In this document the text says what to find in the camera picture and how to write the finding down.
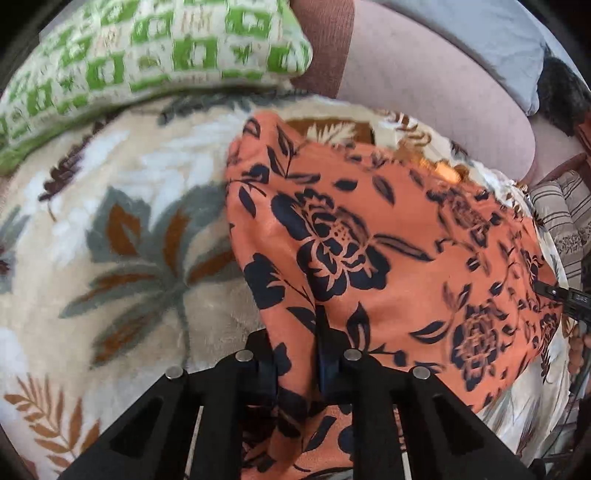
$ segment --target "black furry object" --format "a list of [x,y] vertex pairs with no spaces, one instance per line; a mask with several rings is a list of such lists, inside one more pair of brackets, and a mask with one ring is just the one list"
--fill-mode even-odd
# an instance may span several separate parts
[[591,110],[591,93],[581,79],[548,49],[538,80],[540,114],[556,128],[572,137],[575,125],[582,124]]

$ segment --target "brown fern print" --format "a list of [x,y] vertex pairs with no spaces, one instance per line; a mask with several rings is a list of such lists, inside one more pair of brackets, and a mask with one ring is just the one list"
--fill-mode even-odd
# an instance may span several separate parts
[[39,436],[35,442],[51,452],[47,458],[56,467],[55,472],[61,474],[99,437],[100,419],[88,430],[84,440],[79,442],[83,423],[82,399],[78,398],[68,429],[65,431],[62,422],[63,388],[60,388],[57,398],[54,398],[48,376],[45,377],[43,385],[31,374],[27,374],[27,378],[28,385],[17,377],[22,394],[7,394],[4,395],[4,400],[16,406],[17,410],[25,415],[24,420],[29,424],[29,428]]

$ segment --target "metal pin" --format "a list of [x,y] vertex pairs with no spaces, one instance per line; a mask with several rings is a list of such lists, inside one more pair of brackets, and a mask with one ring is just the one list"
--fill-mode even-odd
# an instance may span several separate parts
[[181,367],[168,367],[164,375],[169,380],[176,380],[177,378],[181,378],[183,376],[184,370]]
[[239,362],[250,362],[253,358],[255,358],[255,355],[250,350],[236,352],[236,360]]
[[413,375],[419,380],[426,380],[431,376],[431,372],[426,367],[415,367],[413,368]]
[[356,362],[357,360],[361,359],[361,352],[356,348],[350,348],[348,350],[345,350],[343,356],[346,360],[349,360],[350,362]]

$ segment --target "orange cloth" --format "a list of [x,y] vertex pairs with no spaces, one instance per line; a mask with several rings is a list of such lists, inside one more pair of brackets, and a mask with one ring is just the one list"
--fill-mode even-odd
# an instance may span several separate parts
[[314,401],[320,315],[386,366],[426,366],[474,411],[547,359],[561,307],[532,289],[556,282],[532,220],[399,153],[312,143],[270,112],[230,148],[232,246],[280,375],[278,408],[251,412],[243,478],[351,466],[350,407]]

